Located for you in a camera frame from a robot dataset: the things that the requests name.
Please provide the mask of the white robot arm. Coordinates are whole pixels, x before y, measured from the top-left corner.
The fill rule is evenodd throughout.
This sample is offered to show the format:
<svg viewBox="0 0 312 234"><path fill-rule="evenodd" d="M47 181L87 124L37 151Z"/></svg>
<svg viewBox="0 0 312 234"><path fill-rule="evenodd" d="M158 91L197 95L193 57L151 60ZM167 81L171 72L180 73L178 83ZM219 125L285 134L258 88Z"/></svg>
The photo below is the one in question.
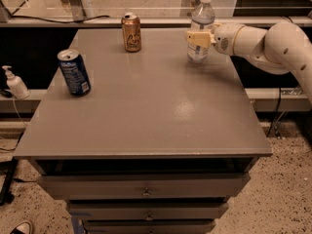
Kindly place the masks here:
<svg viewBox="0 0 312 234"><path fill-rule="evenodd" d="M212 30L189 29L185 38L188 43L213 46L220 54L246 59L268 73L290 72L312 103L312 43L296 24L279 22L266 30L215 23Z"/></svg>

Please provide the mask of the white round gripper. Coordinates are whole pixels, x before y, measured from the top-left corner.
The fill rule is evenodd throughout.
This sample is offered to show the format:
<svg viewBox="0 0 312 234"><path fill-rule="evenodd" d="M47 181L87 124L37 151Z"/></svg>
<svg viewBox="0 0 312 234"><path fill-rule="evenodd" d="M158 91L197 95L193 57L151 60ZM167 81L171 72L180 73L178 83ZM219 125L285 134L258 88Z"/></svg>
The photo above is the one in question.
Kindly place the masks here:
<svg viewBox="0 0 312 234"><path fill-rule="evenodd" d="M244 26L242 24L221 24L214 23L214 35L210 31L193 31L185 32L185 38L188 43L209 48L214 44L214 48L221 54L233 56L235 40L239 31Z"/></svg>

